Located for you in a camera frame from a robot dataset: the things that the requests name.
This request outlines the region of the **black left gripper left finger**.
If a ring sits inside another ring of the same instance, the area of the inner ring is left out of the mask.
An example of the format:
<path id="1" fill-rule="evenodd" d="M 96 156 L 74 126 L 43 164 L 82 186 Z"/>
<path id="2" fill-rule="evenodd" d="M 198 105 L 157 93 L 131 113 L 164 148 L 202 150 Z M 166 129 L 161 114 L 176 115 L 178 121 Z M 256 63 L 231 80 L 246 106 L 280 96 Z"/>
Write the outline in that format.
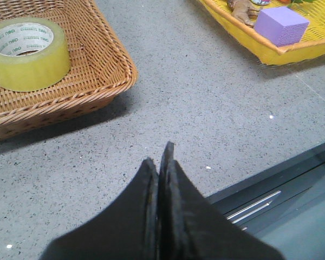
<path id="1" fill-rule="evenodd" d="M 53 240 L 41 259 L 156 259 L 158 174 L 145 159 L 105 210 Z"/>

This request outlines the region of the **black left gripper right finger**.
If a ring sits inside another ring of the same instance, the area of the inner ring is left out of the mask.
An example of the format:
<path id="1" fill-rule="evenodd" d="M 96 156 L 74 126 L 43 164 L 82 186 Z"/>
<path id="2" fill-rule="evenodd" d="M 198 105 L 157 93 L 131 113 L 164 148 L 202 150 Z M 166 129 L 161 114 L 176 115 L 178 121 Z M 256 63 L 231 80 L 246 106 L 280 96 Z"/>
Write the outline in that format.
<path id="1" fill-rule="evenodd" d="M 159 176 L 160 259 L 283 259 L 211 205 L 173 158 L 168 142 Z"/>

